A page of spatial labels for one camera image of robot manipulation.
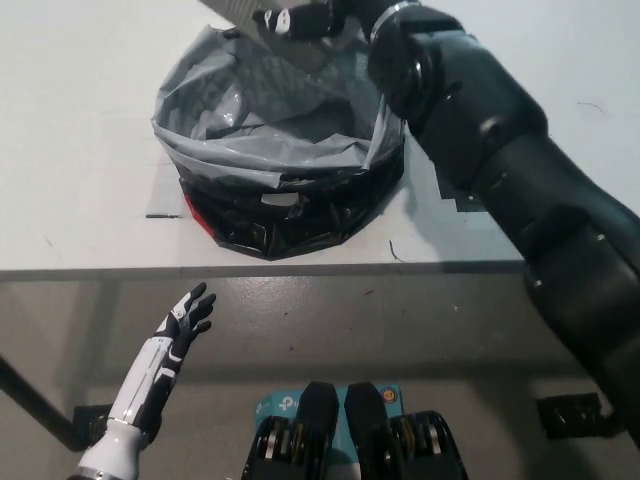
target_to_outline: floor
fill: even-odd
[[[144,339],[199,279],[0,284],[0,352],[66,414],[109,403]],[[628,438],[549,442],[534,399],[595,386],[517,275],[208,280],[214,327],[192,347],[141,478],[239,480],[254,405],[311,379],[397,382],[439,410],[471,480],[631,480]],[[0,478],[66,478],[66,452],[0,395]]]

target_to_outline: garbage bag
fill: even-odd
[[[403,122],[354,41],[320,72],[205,28],[163,82],[154,133],[222,246],[282,258],[344,242],[403,173]]]

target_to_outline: robotic hand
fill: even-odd
[[[254,20],[308,40],[339,33],[347,15],[391,109],[522,254],[533,303],[640,446],[640,219],[576,167],[542,108],[450,15],[417,0],[326,0]]]
[[[211,328],[214,294],[197,301],[201,283],[167,314],[142,346],[118,392],[104,436],[82,457],[69,480],[136,480],[138,456],[162,422],[162,409],[176,383],[184,358],[198,335]]]

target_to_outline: white table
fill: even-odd
[[[156,90],[206,23],[229,24],[195,0],[2,3],[0,278],[517,264],[487,214],[458,213],[440,198],[433,167],[413,142],[402,188],[340,247],[268,262],[219,248],[191,218],[146,218],[173,169],[149,124]],[[640,213],[640,2],[431,4],[495,53],[545,108],[561,147]]]

